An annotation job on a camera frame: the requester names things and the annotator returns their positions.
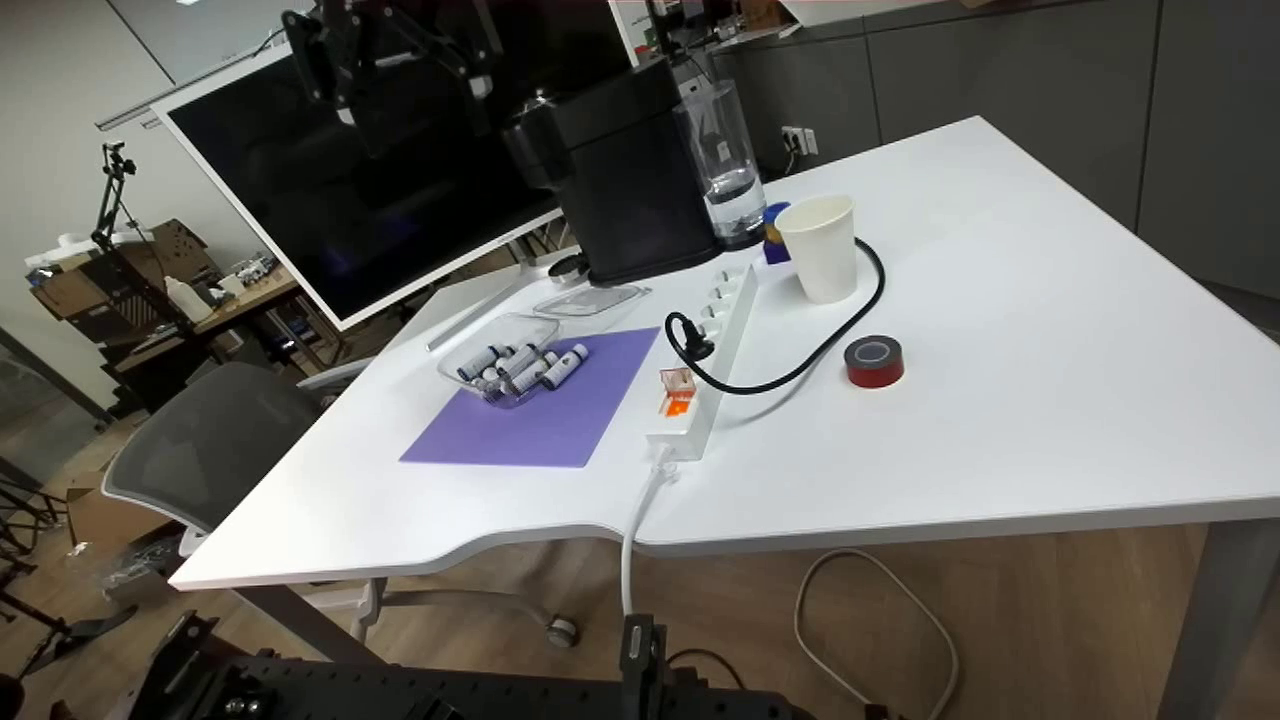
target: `wooden floor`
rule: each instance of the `wooden floor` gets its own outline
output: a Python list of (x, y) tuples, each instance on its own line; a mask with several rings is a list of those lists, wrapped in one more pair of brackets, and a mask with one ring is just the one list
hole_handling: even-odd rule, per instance
[[(108, 438), (78, 454), (95, 470)], [(875, 547), (954, 630), (964, 684), (954, 720), (1142, 720), (1155, 717), (1177, 649), (1201, 526), (1024, 534)], [(68, 618), (103, 614), (93, 558), (63, 558), (68, 540), (38, 544), (38, 573), (10, 583)], [(790, 596), (819, 552), (653, 558), (636, 567), (636, 605), (669, 623), (671, 649), (723, 652), (750, 688), (776, 688), (819, 720), (858, 717), (790, 641)], [(442, 576), (464, 589), (519, 589), (585, 623), (562, 652), (528, 614), (484, 605), (391, 607), (373, 649), (415, 666), (484, 666), (519, 676), (617, 676), (617, 544), (531, 544), (475, 557)], [(174, 596), (131, 614), (93, 649), (28, 676), (28, 710), (68, 699), (76, 717), (123, 717), (154, 643), (184, 610), (221, 614), (238, 649), (311, 657), (226, 592)], [(809, 629), (832, 662), (875, 699), (920, 720), (947, 676), (944, 649), (863, 565), (832, 565), (811, 592)], [(35, 623), (0, 623), (0, 671), (17, 671)], [(1280, 610), (1256, 635), (1223, 717), (1280, 717)]]

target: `purple paper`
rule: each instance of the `purple paper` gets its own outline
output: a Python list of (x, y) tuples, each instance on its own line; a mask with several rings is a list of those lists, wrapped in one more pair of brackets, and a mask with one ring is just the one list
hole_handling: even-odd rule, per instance
[(585, 467), (653, 335), (656, 329), (556, 340), (552, 348), (586, 345), (591, 351), (566, 384), (556, 390), (534, 388), (519, 404), (484, 404), (471, 390), (457, 390), (399, 460)]

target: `white cup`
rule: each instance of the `white cup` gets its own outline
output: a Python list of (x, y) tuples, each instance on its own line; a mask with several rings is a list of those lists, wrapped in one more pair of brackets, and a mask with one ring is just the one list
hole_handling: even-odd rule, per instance
[(776, 215), (799, 286), (811, 304), (843, 301), (856, 286), (852, 198), (803, 194)]

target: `red tape roll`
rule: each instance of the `red tape roll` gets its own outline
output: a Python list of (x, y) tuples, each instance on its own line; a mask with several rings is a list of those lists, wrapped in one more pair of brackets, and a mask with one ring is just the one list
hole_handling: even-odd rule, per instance
[(890, 335), (852, 340), (843, 348), (843, 370), (856, 388), (888, 388), (909, 370), (902, 348)]

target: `power strip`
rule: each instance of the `power strip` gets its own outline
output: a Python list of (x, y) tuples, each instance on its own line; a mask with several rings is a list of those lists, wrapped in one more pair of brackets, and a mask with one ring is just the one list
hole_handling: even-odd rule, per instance
[[(750, 301), (756, 301), (750, 267), (723, 267), (711, 275), (702, 293), (702, 307), (689, 312), (698, 323), (698, 330), (714, 345), (714, 351), (698, 359), (702, 370), (729, 377), (750, 314)], [(659, 370), (664, 370), (664, 404), (656, 413), (646, 438), (656, 447), (669, 447), (671, 460), (698, 460), (720, 413), (720, 390), (696, 378), (671, 348)]]

